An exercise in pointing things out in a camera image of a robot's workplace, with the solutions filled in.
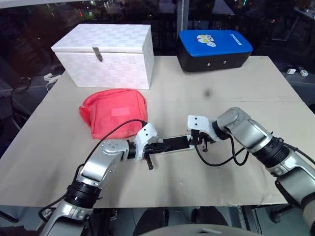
cartoon sticker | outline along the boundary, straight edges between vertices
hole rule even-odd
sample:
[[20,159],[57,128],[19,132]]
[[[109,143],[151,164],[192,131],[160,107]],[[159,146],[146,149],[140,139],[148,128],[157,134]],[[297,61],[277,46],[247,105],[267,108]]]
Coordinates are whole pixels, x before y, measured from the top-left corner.
[[208,34],[200,34],[197,36],[197,40],[200,43],[206,43],[210,47],[216,47],[215,40],[212,38],[211,35]]

blue case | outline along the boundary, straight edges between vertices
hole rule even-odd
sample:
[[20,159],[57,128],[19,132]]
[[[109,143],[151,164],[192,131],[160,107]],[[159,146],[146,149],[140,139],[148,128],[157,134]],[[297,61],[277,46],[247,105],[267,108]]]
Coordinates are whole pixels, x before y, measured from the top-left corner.
[[241,67],[252,46],[233,30],[184,30],[177,40],[177,58],[184,71]]

beige tabletop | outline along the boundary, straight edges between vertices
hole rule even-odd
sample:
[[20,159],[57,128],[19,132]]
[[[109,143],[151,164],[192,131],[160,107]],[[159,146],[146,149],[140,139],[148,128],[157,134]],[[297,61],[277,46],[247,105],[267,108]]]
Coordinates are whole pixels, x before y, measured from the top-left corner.
[[[66,191],[77,165],[97,143],[79,116],[79,106],[101,90],[78,88],[63,74],[0,160],[0,205],[44,206]],[[215,119],[238,106],[275,136],[311,157],[315,154],[314,115],[268,57],[250,57],[237,69],[202,73],[184,73],[176,57],[155,57],[151,88],[140,92],[160,137],[187,134],[189,114]],[[208,148],[204,155],[212,163],[231,156],[229,141]],[[95,206],[285,203],[275,179],[251,155],[242,167],[233,162],[206,166],[194,150],[152,155],[152,162],[152,171],[145,161],[118,165]]]

smartphone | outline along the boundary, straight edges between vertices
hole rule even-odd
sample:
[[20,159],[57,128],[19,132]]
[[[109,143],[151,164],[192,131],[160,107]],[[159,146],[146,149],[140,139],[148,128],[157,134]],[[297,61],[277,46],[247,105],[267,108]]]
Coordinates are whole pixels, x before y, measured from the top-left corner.
[[193,149],[194,146],[189,144],[190,139],[190,134],[163,139],[163,143],[170,146],[170,149],[162,153],[165,154]]

red fabric pouch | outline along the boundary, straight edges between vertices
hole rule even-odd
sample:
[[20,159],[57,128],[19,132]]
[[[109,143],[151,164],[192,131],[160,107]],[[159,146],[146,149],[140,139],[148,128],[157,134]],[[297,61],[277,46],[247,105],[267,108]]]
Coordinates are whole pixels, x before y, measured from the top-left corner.
[[[146,100],[134,89],[110,89],[94,93],[84,100],[79,111],[83,121],[91,128],[94,139],[103,138],[130,119],[148,119]],[[135,135],[141,128],[140,122],[130,122],[108,138],[127,138]]]

